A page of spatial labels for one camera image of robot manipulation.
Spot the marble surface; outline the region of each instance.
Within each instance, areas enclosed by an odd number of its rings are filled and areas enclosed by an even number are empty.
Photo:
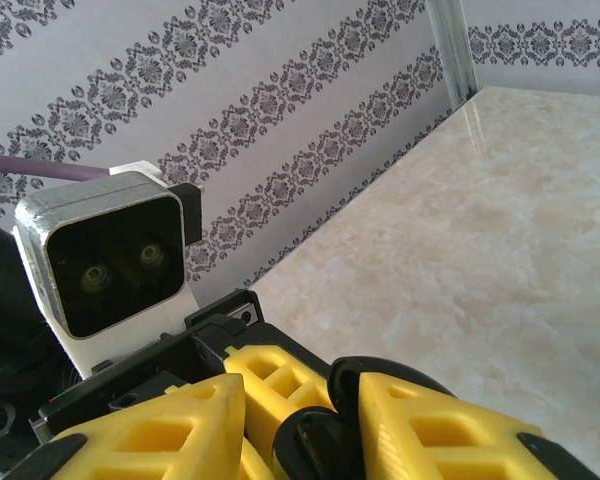
[[[600,475],[600,97],[482,90],[254,290],[325,360],[419,368]]]

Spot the camera lens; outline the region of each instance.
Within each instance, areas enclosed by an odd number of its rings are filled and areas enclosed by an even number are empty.
[[[85,293],[98,293],[109,285],[109,269],[98,264],[87,268],[80,278],[80,288]]]
[[[157,243],[150,243],[140,252],[140,263],[148,269],[158,268],[164,263],[164,258],[164,252]]]

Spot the camera housing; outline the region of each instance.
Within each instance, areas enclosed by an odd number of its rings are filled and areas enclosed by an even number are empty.
[[[183,205],[139,172],[36,192],[14,236],[38,306],[87,377],[179,333],[197,310],[185,279]]]

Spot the damask pattern stripe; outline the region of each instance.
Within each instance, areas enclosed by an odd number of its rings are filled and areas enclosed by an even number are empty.
[[[327,210],[325,212],[325,214],[323,216],[319,217],[314,222],[313,225],[309,225],[306,229],[304,229],[302,231],[302,235],[294,238],[293,241],[291,242],[291,245],[287,245],[286,247],[284,247],[282,250],[280,250],[278,252],[277,257],[270,258],[266,265],[263,265],[258,270],[253,272],[253,275],[243,282],[243,286],[248,288],[251,285],[253,285],[255,282],[257,282],[258,280],[260,280],[267,272],[269,272],[269,270],[271,270],[273,267],[275,267],[278,263],[280,263],[282,260],[284,260],[287,257],[287,255],[289,255],[296,248],[298,248],[300,246],[300,244],[302,244],[302,242],[307,240],[311,235],[313,235],[315,232],[317,232],[319,228],[321,228],[324,224],[326,224],[329,220],[331,220],[331,218],[336,213],[338,213],[340,210],[342,210],[344,207],[346,207],[354,198],[356,198],[360,193],[362,193],[369,185],[371,185],[378,178],[380,178],[380,176],[384,172],[386,172],[389,169],[389,167],[394,165],[404,155],[409,153],[409,151],[411,151],[411,149],[413,147],[415,147],[418,143],[420,143],[420,141],[423,140],[427,135],[429,135],[429,133],[431,133],[435,128],[439,127],[442,124],[442,122],[444,122],[447,118],[449,118],[449,116],[452,113],[453,113],[453,110],[450,109],[446,112],[445,115],[441,115],[438,118],[436,118],[432,125],[427,125],[427,128],[424,132],[418,133],[414,137],[413,141],[408,142],[404,146],[404,148],[402,148],[402,149],[398,150],[396,153],[394,153],[393,158],[391,160],[387,160],[386,162],[384,162],[382,167],[374,170],[368,178],[366,178],[362,182],[360,182],[360,185],[358,185],[353,190],[351,190],[347,194],[346,197],[341,198],[337,205],[332,206],[329,210]]]
[[[75,0],[0,0],[0,55],[13,48],[14,34],[29,38],[31,27],[57,19],[60,5],[71,9]]]
[[[201,0],[199,10],[185,8],[184,16],[164,22],[163,31],[149,32],[148,42],[127,48],[126,58],[113,58],[110,68],[96,70],[85,84],[72,88],[71,97],[60,97],[49,104],[48,112],[34,114],[33,126],[18,125],[9,132],[8,144],[0,143],[0,155],[79,161],[80,150],[102,143],[103,132],[115,134],[117,126],[136,118],[140,108],[150,109],[171,92],[174,79],[185,82],[187,75],[218,58],[221,49],[284,8],[284,0]],[[0,173],[0,217],[5,215],[1,205],[15,205],[43,186],[39,178]]]
[[[187,251],[188,274],[199,281],[201,274],[210,272],[219,261],[243,244],[243,238],[252,237],[264,228],[271,216],[303,195],[313,185],[341,165],[368,137],[384,128],[419,99],[424,92],[442,81],[442,64],[435,48],[421,54],[390,82],[376,90],[367,101],[360,102],[357,110],[344,115],[341,122],[325,130],[314,142],[300,150],[293,160],[284,163],[279,171],[267,176],[251,194],[243,196],[230,207],[227,216],[211,222],[211,229],[203,230],[203,239]]]
[[[329,30],[297,60],[289,60],[271,74],[270,82],[260,82],[251,96],[243,95],[239,105],[224,108],[219,120],[211,119],[208,129],[199,128],[181,143],[177,153],[158,160],[165,178],[172,184],[202,183],[214,171],[220,171],[229,157],[254,144],[268,128],[281,123],[285,116],[311,100],[338,75],[373,51],[391,33],[425,11],[424,0],[369,0],[366,10],[358,9],[356,18],[347,17],[340,27]]]
[[[600,67],[600,19],[595,25],[585,19],[568,25],[556,21],[471,27],[468,33],[476,64]]]

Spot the patterned wallpaper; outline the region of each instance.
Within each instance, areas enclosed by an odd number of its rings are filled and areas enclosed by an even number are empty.
[[[0,45],[0,155],[146,159],[205,186],[187,253],[201,304],[257,280],[450,113],[424,0],[0,1]],[[0,174],[0,225],[61,183]]]
[[[458,0],[480,86],[600,95],[600,0]]]

